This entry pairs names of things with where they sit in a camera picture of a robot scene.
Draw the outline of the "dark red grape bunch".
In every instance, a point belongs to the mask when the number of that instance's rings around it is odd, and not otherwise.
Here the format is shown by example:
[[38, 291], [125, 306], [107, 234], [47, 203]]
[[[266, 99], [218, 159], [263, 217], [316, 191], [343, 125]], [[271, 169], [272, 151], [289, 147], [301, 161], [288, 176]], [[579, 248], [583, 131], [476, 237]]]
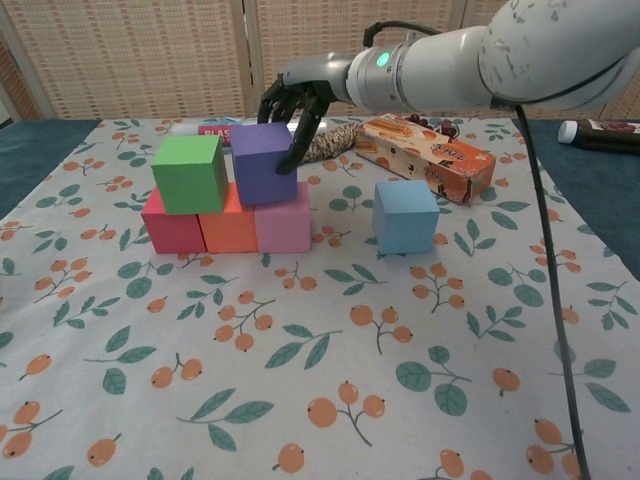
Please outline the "dark red grape bunch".
[[423, 128], [436, 131], [450, 139], [456, 139], [460, 134], [459, 126], [447, 118], [426, 118], [418, 114], [411, 114], [407, 117], [407, 120]]

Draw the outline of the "orange biscuit box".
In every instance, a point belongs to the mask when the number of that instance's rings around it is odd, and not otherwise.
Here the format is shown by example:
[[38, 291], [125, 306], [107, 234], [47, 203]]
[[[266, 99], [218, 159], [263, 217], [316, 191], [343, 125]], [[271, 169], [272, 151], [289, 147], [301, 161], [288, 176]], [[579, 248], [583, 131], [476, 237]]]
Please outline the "orange biscuit box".
[[355, 135], [355, 152], [453, 203], [468, 204], [491, 186], [496, 157], [400, 115], [365, 122]]

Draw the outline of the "orange foam cube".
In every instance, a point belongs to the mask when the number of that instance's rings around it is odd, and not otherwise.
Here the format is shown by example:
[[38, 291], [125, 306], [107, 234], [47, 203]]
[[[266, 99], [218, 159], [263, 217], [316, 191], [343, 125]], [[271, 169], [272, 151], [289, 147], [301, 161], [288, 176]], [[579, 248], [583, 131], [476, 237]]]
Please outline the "orange foam cube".
[[258, 251], [253, 207], [240, 203], [234, 182], [229, 184], [223, 211], [199, 214], [198, 220], [209, 253]]

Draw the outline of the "purple foam cube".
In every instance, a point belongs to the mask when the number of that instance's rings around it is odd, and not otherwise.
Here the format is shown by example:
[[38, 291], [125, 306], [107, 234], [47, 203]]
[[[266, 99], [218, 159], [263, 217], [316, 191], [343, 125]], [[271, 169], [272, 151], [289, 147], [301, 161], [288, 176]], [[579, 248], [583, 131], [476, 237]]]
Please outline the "purple foam cube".
[[277, 173], [291, 143], [284, 123], [241, 125], [230, 130], [234, 178], [243, 206], [285, 202], [297, 196], [296, 172]]

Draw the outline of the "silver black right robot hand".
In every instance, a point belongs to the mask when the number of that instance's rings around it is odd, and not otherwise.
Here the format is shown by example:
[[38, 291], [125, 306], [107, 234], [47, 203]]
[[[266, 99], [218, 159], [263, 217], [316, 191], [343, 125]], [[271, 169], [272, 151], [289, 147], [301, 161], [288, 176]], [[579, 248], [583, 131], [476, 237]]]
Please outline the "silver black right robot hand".
[[264, 92], [257, 122], [287, 124], [296, 111], [301, 112], [292, 143], [276, 172], [287, 175], [298, 168], [331, 104], [351, 105], [347, 76], [354, 57], [331, 52], [295, 59], [277, 74]]

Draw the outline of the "light blue foam cube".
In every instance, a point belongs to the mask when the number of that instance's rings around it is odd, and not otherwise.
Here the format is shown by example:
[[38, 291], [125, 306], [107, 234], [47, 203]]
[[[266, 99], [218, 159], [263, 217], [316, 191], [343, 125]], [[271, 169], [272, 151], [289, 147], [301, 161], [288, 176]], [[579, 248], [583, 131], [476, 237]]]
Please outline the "light blue foam cube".
[[424, 180], [378, 182], [372, 225], [383, 255], [429, 253], [440, 210]]

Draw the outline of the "brown white twine bundle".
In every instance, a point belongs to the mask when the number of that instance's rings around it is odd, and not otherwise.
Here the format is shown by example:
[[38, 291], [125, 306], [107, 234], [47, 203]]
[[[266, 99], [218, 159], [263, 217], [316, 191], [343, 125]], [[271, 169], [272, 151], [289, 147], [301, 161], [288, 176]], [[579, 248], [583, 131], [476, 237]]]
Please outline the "brown white twine bundle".
[[339, 157], [355, 145], [356, 136], [360, 130], [361, 124], [350, 123], [317, 133], [305, 153], [302, 163], [322, 162]]

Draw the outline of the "green foam cube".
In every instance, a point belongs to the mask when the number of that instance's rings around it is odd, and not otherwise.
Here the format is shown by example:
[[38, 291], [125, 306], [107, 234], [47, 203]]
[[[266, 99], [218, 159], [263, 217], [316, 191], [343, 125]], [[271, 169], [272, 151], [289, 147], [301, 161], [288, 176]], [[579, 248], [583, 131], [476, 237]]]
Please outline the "green foam cube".
[[229, 181], [219, 136], [168, 137], [151, 168], [167, 214], [223, 211]]

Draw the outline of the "floral printed tablecloth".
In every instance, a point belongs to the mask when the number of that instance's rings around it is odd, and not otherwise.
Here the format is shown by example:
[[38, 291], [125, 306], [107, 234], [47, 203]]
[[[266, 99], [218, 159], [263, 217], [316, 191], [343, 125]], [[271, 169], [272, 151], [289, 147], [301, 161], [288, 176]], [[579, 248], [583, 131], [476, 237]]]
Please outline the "floral printed tablecloth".
[[159, 256], [169, 120], [0, 130], [0, 480], [577, 478], [524, 142], [456, 126], [494, 177], [408, 256], [351, 153], [299, 171], [308, 252]]

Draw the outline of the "teal table cover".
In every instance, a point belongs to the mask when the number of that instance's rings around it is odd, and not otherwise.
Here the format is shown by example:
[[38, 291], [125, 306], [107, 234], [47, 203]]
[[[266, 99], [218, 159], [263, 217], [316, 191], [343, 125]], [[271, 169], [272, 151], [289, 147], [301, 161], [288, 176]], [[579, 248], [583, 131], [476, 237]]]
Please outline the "teal table cover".
[[[25, 120], [0, 128], [0, 220], [91, 133], [97, 120]], [[557, 142], [558, 120], [529, 122], [538, 158], [596, 235], [640, 280], [640, 156]]]

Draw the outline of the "pink foam cube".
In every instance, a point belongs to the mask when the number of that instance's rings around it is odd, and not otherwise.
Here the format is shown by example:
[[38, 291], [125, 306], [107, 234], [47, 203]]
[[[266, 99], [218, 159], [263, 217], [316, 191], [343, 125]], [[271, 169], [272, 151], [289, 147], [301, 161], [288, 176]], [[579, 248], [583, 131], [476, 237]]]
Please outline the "pink foam cube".
[[303, 253], [311, 248], [309, 185], [297, 184], [297, 197], [254, 208], [257, 247], [261, 253]]

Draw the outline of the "dark grape juice bottle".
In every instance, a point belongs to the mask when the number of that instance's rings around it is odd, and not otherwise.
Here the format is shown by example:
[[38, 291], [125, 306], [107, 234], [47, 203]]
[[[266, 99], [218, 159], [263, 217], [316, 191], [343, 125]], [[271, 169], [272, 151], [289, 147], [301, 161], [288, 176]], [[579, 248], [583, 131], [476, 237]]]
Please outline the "dark grape juice bottle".
[[640, 155], [640, 122], [566, 120], [559, 127], [557, 140], [584, 150]]

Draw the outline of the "woven bamboo folding screen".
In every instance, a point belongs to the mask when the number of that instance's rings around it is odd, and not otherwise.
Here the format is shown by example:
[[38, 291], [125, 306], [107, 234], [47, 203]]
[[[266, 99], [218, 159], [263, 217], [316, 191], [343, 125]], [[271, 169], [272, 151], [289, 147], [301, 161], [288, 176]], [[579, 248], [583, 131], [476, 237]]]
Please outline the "woven bamboo folding screen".
[[289, 60], [365, 28], [440, 31], [506, 0], [0, 0], [0, 94], [22, 119], [252, 116]]

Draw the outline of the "plastic food wrap roll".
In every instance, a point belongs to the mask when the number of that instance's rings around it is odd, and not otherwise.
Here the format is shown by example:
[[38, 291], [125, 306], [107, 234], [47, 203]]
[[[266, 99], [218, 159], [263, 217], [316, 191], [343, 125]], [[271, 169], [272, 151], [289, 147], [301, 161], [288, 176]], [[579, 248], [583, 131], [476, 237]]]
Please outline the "plastic food wrap roll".
[[198, 135], [218, 135], [228, 137], [232, 128], [241, 125], [255, 125], [255, 118], [218, 117], [201, 121], [197, 126]]

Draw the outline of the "red foam cube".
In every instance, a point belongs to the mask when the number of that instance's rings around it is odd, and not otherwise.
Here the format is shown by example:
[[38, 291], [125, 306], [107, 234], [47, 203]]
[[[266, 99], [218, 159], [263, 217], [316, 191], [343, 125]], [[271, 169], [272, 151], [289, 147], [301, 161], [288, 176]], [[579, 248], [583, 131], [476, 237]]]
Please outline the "red foam cube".
[[198, 216], [167, 214], [157, 187], [152, 190], [141, 216], [157, 254], [206, 251]]

